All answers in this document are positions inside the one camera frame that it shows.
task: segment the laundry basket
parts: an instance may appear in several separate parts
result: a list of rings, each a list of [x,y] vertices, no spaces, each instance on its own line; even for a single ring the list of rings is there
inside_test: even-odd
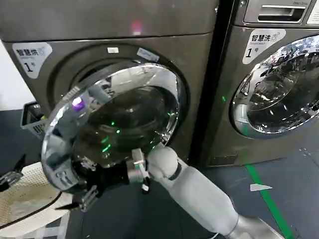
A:
[[[0,237],[15,238],[55,221],[68,210],[55,210],[72,202],[47,181],[40,162],[24,167],[23,176],[0,193]]]
[[[27,129],[36,137],[42,138],[46,121],[41,106],[37,102],[30,102],[23,106],[20,123],[22,129]]]

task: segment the white wall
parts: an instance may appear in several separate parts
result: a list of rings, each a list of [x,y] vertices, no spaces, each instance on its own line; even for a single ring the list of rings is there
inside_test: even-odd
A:
[[[22,109],[34,97],[0,42],[0,111]]]

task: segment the purple light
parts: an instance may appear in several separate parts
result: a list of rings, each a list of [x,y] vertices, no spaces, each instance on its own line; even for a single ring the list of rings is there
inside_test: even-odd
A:
[[[75,110],[80,111],[85,107],[85,103],[82,101],[80,97],[77,97],[72,101],[72,106]]]

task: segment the washing machine door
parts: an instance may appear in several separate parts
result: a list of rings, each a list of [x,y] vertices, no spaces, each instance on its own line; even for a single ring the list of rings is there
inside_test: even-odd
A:
[[[105,67],[57,104],[46,126],[43,169],[60,190],[79,182],[75,161],[110,168],[132,150],[166,144],[182,120],[185,86],[169,68],[125,61]]]
[[[255,65],[233,98],[236,129],[272,138],[298,128],[319,112],[319,36],[281,47]]]

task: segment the white paper scrap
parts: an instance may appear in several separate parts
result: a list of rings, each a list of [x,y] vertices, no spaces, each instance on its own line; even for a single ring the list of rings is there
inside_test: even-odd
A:
[[[262,191],[262,190],[267,190],[267,189],[272,189],[272,187],[267,186],[267,185],[258,184],[258,183],[254,183],[254,184],[250,185],[251,192]]]

